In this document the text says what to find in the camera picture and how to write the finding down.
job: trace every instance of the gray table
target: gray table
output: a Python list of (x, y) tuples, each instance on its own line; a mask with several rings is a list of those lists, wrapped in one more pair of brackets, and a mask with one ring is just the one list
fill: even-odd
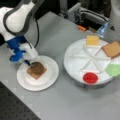
[[(79, 31), (75, 24), (51, 12), (39, 20), (39, 26), (40, 42), (37, 50), (40, 55), (50, 56), (58, 63), (60, 73), (57, 81), (44, 91), (31, 92), (23, 89), (16, 77), (20, 64), (11, 63), (9, 51), (2, 46), (1, 82), (42, 120), (119, 120), (119, 77), (102, 89), (82, 89), (73, 83), (63, 66), (68, 46), (92, 33)], [(30, 28), (26, 37), (35, 43), (35, 25)]]

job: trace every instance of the brown food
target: brown food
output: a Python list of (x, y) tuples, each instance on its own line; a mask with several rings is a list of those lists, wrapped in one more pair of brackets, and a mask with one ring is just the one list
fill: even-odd
[(28, 68), (27, 73), (37, 80), (46, 72), (46, 68), (40, 62), (35, 62), (33, 64), (33, 66)]
[(115, 58), (120, 55), (120, 45), (119, 42), (113, 41), (102, 47), (102, 50), (108, 57)]

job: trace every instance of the small white plate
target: small white plate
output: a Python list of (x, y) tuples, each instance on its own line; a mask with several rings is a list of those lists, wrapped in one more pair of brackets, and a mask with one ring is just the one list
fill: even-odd
[(17, 71), (17, 79), (19, 84), (31, 91), (39, 91), (50, 87), (57, 79), (59, 68), (57, 63), (50, 57), (38, 56), (33, 62), (40, 62), (47, 71), (39, 78), (34, 79), (27, 73), (29, 66), (22, 63)]
[[(99, 42), (99, 46), (101, 47), (106, 44), (107, 42), (102, 40), (100, 40)], [(86, 39), (81, 39), (76, 41), (72, 45), (70, 45), (66, 50), (64, 55), (64, 67), (67, 73), (78, 82), (84, 83), (84, 84), (87, 84), (83, 80), (83, 76), (86, 73), (86, 71), (87, 72), (95, 71), (95, 74), (98, 76), (98, 81), (94, 85), (104, 84), (112, 80), (113, 77), (109, 76), (106, 73), (105, 68), (110, 62), (119, 63), (119, 59), (116, 58), (115, 60), (114, 59), (111, 60), (104, 54), (104, 52), (100, 47), (98, 47), (98, 49), (96, 49), (96, 52), (93, 52), (93, 54), (91, 52), (88, 57), (86, 52), (82, 50), (83, 46), (85, 45), (86, 45)], [(91, 65), (89, 67), (89, 64), (87, 64), (90, 59), (94, 60), (93, 67), (91, 67)]]

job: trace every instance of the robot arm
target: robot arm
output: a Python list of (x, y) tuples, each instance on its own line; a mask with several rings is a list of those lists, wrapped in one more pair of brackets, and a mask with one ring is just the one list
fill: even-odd
[(104, 38), (111, 42), (112, 40), (120, 41), (120, 1), (111, 0), (111, 14), (106, 27)]
[(44, 0), (22, 0), (16, 8), (0, 9), (0, 33), (12, 53), (10, 60), (17, 62), (33, 60), (38, 56), (33, 45), (27, 42), (24, 34), (29, 29), (30, 19)]
[(44, 0), (22, 0), (17, 7), (7, 12), (3, 19), (6, 30), (15, 36), (24, 35), (31, 18)]

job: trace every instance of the green food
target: green food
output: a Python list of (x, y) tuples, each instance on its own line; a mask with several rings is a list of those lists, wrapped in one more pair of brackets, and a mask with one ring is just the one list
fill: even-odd
[(120, 65), (119, 64), (109, 64), (106, 68), (106, 72), (110, 76), (118, 76), (118, 75), (120, 75)]

